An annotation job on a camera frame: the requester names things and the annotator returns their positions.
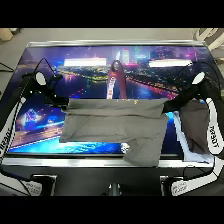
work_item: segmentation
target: illuminated building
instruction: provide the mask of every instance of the illuminated building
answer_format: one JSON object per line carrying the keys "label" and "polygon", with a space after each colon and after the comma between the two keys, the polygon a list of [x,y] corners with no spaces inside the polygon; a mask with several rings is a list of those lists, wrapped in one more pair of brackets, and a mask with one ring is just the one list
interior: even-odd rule
{"label": "illuminated building", "polygon": [[124,64],[129,64],[129,51],[128,49],[123,50],[122,60]]}

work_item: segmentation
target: gray fabric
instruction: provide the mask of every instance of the gray fabric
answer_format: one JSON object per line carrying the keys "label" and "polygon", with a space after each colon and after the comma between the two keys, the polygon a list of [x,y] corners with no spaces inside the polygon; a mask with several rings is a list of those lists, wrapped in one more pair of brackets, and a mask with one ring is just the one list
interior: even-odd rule
{"label": "gray fabric", "polygon": [[181,129],[185,133],[189,150],[210,154],[207,143],[209,112],[206,104],[192,100],[180,109]]}
{"label": "gray fabric", "polygon": [[168,117],[159,100],[70,100],[60,142],[117,142],[130,148],[124,160],[157,166]]}

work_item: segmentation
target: night cityscape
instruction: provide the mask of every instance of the night cityscape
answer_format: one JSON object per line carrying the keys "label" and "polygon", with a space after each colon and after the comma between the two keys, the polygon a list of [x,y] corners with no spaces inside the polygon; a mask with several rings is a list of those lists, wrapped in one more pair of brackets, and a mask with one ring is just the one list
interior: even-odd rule
{"label": "night cityscape", "polygon": [[[108,72],[113,60],[119,60],[124,69],[128,99],[174,98],[179,90],[191,84],[198,71],[211,68],[200,66],[153,67],[158,60],[206,61],[214,64],[206,47],[185,46],[95,46],[95,47],[52,47],[27,48],[17,66],[14,76],[5,91],[3,101],[10,96],[10,89],[18,85],[21,75],[32,72],[41,58],[46,58],[55,74],[63,75],[56,87],[56,94],[69,98],[107,97]],[[65,66],[66,59],[105,58],[101,66]],[[41,71],[48,80],[52,75],[46,62],[40,64]],[[113,98],[119,99],[117,82]],[[172,113],[168,113],[163,154],[180,151],[176,141],[176,131]],[[34,95],[21,108],[16,121],[16,134],[9,152],[18,153],[78,153],[78,154],[122,154],[117,143],[59,143],[65,114],[58,108],[44,104],[42,95]]]}

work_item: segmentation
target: blue screen area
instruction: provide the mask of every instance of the blue screen area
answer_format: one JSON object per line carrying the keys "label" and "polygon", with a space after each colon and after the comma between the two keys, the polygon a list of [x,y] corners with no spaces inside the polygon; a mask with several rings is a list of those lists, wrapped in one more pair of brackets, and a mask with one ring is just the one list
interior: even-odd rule
{"label": "blue screen area", "polygon": [[[26,48],[3,95],[0,107],[7,104],[13,89],[21,82],[21,76],[33,72],[38,62],[46,58],[55,74],[63,75],[55,91],[58,96],[69,98],[107,97],[108,72],[113,60],[120,60],[126,77],[129,99],[172,99],[179,89],[189,86],[194,75],[200,71],[211,72],[209,66],[183,65],[152,66],[157,60],[205,61],[213,65],[214,60],[207,47],[192,46],[68,46]],[[103,58],[102,66],[65,66],[66,59]],[[46,62],[38,67],[47,80],[53,75]],[[115,83],[113,98],[119,98],[118,84]],[[44,104],[42,95],[34,95],[22,106],[16,120],[16,134],[9,152],[32,154],[122,154],[117,143],[59,143],[65,114],[58,108]],[[172,113],[163,142],[162,153],[173,154],[181,151],[176,141]]]}

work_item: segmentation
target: table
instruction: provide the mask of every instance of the table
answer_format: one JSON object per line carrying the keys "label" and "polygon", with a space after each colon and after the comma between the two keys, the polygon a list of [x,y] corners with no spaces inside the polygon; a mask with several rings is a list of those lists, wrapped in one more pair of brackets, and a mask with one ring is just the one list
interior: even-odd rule
{"label": "table", "polygon": [[[189,71],[173,81],[180,70],[190,61],[206,61],[212,64],[220,79],[222,75],[204,42],[199,41],[65,41],[31,42],[27,45],[5,93],[0,109],[21,80],[21,75],[32,72],[37,63],[46,58],[56,74],[64,79],[59,82],[56,93],[70,98],[106,98],[108,68],[113,60],[119,59],[127,79],[127,93],[130,99],[172,99],[178,93],[178,83],[189,85]],[[77,66],[77,59],[92,59],[100,65]],[[158,60],[180,64],[155,66]],[[211,70],[205,64],[197,69]],[[52,75],[46,63],[38,68],[46,78]],[[114,98],[119,98],[118,88],[114,87]],[[183,167],[189,164],[211,167],[212,164],[182,162],[182,149],[176,141],[176,131],[172,113],[164,139],[159,167]],[[105,143],[59,143],[65,114],[57,108],[43,104],[41,95],[33,96],[21,108],[16,134],[5,165],[27,166],[71,166],[71,167],[130,167],[123,161],[120,144]]]}

